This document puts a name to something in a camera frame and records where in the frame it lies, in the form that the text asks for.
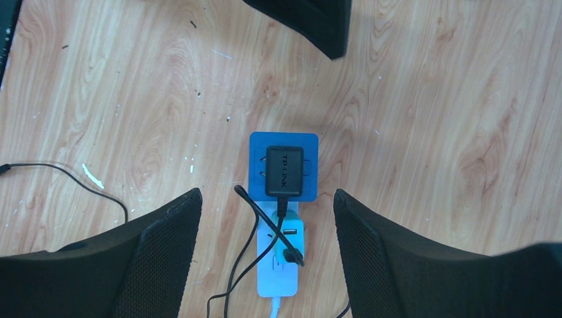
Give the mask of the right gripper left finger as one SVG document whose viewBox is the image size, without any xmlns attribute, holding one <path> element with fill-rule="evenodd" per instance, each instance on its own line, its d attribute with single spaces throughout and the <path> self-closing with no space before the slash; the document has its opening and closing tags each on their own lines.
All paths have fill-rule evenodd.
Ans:
<svg viewBox="0 0 562 318">
<path fill-rule="evenodd" d="M 1 258 L 2 317 L 177 317 L 192 263 L 198 188 L 55 252 Z"/>
</svg>

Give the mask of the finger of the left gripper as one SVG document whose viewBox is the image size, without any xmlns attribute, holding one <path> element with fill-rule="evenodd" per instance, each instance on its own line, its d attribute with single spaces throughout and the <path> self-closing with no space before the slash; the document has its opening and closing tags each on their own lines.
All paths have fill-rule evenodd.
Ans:
<svg viewBox="0 0 562 318">
<path fill-rule="evenodd" d="M 300 33 L 329 59 L 346 55 L 351 0 L 246 0 L 245 3 Z"/>
</svg>

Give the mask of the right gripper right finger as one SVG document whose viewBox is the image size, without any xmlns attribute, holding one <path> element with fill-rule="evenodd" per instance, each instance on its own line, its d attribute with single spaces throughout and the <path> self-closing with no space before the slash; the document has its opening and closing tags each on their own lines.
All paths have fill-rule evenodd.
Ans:
<svg viewBox="0 0 562 318">
<path fill-rule="evenodd" d="M 355 317 L 560 317 L 561 244 L 486 256 L 425 238 L 342 189 L 333 211 Z"/>
</svg>

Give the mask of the light blue power strip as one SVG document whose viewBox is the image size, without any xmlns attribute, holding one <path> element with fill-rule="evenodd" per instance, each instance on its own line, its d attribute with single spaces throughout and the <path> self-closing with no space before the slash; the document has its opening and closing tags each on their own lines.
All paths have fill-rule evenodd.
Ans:
<svg viewBox="0 0 562 318">
<path fill-rule="evenodd" d="M 299 203 L 291 201 L 288 210 L 299 215 Z M 277 317 L 283 297 L 292 297 L 298 292 L 298 271 L 296 263 L 280 264 L 273 248 L 257 264 L 257 293 L 271 300 L 271 317 Z"/>
</svg>

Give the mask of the dark blue cube adapter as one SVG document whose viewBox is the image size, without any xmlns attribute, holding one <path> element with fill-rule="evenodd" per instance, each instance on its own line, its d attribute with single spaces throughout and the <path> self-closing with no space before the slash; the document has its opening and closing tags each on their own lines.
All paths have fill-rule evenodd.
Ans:
<svg viewBox="0 0 562 318">
<path fill-rule="evenodd" d="M 254 201 L 274 201 L 265 192 L 265 158 L 269 146 L 298 146 L 304 150 L 303 194 L 290 201 L 312 202 L 317 199 L 319 138 L 304 132 L 253 132 L 249 137 L 248 193 Z"/>
</svg>

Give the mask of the black TP-Link charger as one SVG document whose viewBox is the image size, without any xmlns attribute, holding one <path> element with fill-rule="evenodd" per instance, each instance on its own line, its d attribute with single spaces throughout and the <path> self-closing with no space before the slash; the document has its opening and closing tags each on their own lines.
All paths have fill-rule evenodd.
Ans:
<svg viewBox="0 0 562 318">
<path fill-rule="evenodd" d="M 287 238 L 282 231 L 282 225 L 288 214 L 288 201 L 291 197 L 302 195 L 304 188 L 304 150 L 298 146 L 269 146 L 266 149 L 266 168 L 265 168 L 265 192 L 268 196 L 276 198 L 276 216 L 278 220 L 274 223 L 270 217 L 251 199 L 250 195 L 241 185 L 234 187 L 235 192 L 244 199 L 252 208 L 255 216 L 254 225 L 250 235 L 240 251 L 231 269 L 227 289 L 224 293 L 211 296 L 206 303 L 206 316 L 211 313 L 211 301 L 214 299 L 225 298 L 225 308 L 228 310 L 228 300 L 237 284 L 243 277 L 250 272 L 276 245 L 281 241 L 286 247 L 282 251 L 282 256 L 289 262 L 299 266 L 304 266 L 304 254 Z M 235 270 L 239 265 L 244 253 L 254 238 L 260 220 L 263 220 L 274 236 L 270 244 L 263 250 L 257 258 L 252 261 L 238 276 L 234 278 Z"/>
</svg>

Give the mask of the teal small plug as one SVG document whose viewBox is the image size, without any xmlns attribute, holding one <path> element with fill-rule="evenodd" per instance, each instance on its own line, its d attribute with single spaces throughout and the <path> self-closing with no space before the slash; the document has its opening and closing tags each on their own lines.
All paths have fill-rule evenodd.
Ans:
<svg viewBox="0 0 562 318">
<path fill-rule="evenodd" d="M 281 232 L 290 241 L 302 256 L 305 256 L 305 236 L 304 222 L 300 219 L 297 212 L 288 210 L 280 228 Z M 288 247 L 279 238 L 273 248 L 275 257 L 280 264 L 296 263 L 294 257 L 285 252 Z"/>
</svg>

